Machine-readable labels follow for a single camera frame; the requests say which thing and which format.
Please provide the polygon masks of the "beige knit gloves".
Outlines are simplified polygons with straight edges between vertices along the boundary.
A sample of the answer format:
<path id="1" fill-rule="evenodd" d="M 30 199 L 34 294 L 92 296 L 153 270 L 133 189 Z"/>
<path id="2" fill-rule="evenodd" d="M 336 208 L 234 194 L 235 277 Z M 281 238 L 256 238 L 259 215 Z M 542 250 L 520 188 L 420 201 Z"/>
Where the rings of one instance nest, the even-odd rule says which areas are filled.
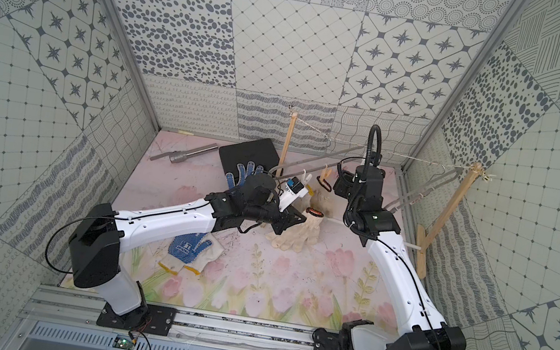
<path id="1" fill-rule="evenodd" d="M 274 232 L 267 233 L 266 239 L 272 247 L 300 253 L 304 246 L 315 246 L 318 243 L 320 228 L 325 215 L 323 212 L 309 207 L 306 209 L 304 216 L 306 221 L 303 224 L 290 227 L 281 235 L 276 235 Z"/>

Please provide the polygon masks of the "grey clip hanger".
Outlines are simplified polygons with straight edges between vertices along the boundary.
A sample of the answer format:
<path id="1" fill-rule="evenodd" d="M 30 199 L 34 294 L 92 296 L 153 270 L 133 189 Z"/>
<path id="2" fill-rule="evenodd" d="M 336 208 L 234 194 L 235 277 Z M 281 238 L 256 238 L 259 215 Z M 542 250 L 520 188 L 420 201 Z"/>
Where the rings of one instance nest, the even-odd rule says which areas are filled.
<path id="1" fill-rule="evenodd" d="M 362 160 L 362 165 L 360 165 L 361 169 L 364 169 L 365 166 L 366 168 L 379 169 L 378 165 L 374 164 L 373 161 L 369 161 L 369 164 L 365 165 L 366 162 L 365 156 L 350 156 L 344 159 L 339 159 L 335 162 L 331 162 L 331 159 L 334 159 L 338 155 L 349 153 L 354 150 L 358 151 L 361 149 L 366 150 L 366 146 L 357 146 L 351 149 L 345 149 L 342 151 L 323 154 L 322 156 L 307 157 L 297 162 L 284 163 L 284 164 L 280 162 L 278 165 L 269 169 L 269 174 L 277 179 L 277 184 L 280 184 L 281 182 L 284 182 L 285 180 L 289 180 L 294 176 L 302 175 L 302 173 L 299 172 L 292 173 L 290 170 L 290 168 L 292 167 L 307 165 L 314 161 L 322 161 L 320 166 L 317 166 L 315 168 L 308 167 L 308 166 L 303 168 L 308 170 L 310 173 L 312 173 L 312 172 L 321 171 L 326 166 L 332 166 L 332 167 L 334 166 L 337 169 L 337 166 L 339 164 L 343 166 L 344 163 L 351 161 L 353 159 Z M 388 203 L 386 206 L 384 206 L 384 208 L 389 212 L 400 210 L 405 206 L 411 206 L 413 204 L 416 204 L 418 201 L 424 199 L 426 196 L 428 196 L 436 189 L 439 189 L 440 187 L 449 184 L 450 182 L 454 182 L 463 173 L 468 173 L 469 175 L 474 174 L 475 178 L 477 179 L 481 175 L 481 171 L 482 171 L 482 168 L 480 168 L 477 164 L 474 165 L 472 164 L 471 166 L 463 166 L 463 165 L 452 166 L 452 165 L 439 164 L 431 161 L 425 161 L 418 158 L 415 158 L 414 161 L 418 161 L 420 163 L 424 163 L 429 166 L 440 167 L 440 169 L 442 169 L 443 171 L 439 174 L 434 175 L 433 178 L 427 181 L 427 183 L 421 186 L 420 188 L 409 191 L 408 193 L 401 194 L 395 201 L 393 200 L 391 203 Z"/>

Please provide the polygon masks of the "white clothes peg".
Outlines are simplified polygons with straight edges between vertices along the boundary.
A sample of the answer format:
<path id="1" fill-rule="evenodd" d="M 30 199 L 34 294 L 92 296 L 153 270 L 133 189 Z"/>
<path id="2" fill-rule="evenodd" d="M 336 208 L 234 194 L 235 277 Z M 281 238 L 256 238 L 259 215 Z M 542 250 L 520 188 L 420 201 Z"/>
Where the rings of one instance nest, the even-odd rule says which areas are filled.
<path id="1" fill-rule="evenodd" d="M 312 179 L 312 174 L 308 170 L 303 169 L 300 182 L 306 186 L 310 179 Z"/>

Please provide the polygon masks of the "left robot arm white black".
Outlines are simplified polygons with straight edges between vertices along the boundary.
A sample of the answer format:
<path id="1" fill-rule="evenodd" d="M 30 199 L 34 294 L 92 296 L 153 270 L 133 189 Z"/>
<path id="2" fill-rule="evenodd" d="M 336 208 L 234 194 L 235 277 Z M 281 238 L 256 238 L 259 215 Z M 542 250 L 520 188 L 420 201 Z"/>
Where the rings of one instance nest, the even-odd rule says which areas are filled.
<path id="1" fill-rule="evenodd" d="M 292 204 L 308 193 L 298 177 L 277 181 L 258 173 L 224 192 L 209 193 L 189 204 L 143 211 L 115 211 L 110 204 L 95 206 L 87 217 L 64 225 L 73 284 L 93 289 L 115 314 L 141 312 L 145 296 L 138 282 L 122 268 L 121 254 L 156 241 L 188 234 L 235 229 L 242 224 L 269 224 L 275 234 L 303 224 L 306 217 Z"/>

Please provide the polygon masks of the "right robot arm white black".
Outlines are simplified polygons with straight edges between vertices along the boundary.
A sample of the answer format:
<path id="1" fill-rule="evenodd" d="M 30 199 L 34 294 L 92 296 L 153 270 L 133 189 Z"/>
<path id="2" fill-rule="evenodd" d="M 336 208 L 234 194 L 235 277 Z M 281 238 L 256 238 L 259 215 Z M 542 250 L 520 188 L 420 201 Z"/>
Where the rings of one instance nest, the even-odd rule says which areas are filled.
<path id="1" fill-rule="evenodd" d="M 466 350 L 464 333 L 437 310 L 408 257 L 397 219 L 383 207 L 381 131 L 371 127 L 364 162 L 353 177 L 339 172 L 335 192 L 347 200 L 343 223 L 360 238 L 389 293 L 398 335 L 390 337 L 372 321 L 346 322 L 340 350 Z"/>

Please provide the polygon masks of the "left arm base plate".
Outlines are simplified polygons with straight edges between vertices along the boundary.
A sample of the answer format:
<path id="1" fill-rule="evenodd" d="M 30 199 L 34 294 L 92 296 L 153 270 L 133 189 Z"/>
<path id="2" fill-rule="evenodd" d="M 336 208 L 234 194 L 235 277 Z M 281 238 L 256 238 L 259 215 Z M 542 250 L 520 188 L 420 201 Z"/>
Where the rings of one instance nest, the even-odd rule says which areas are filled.
<path id="1" fill-rule="evenodd" d="M 106 303 L 97 318 L 96 325 L 102 328 L 126 330 L 168 336 L 178 310 L 161 305 L 142 305 L 126 315 L 116 314 Z"/>

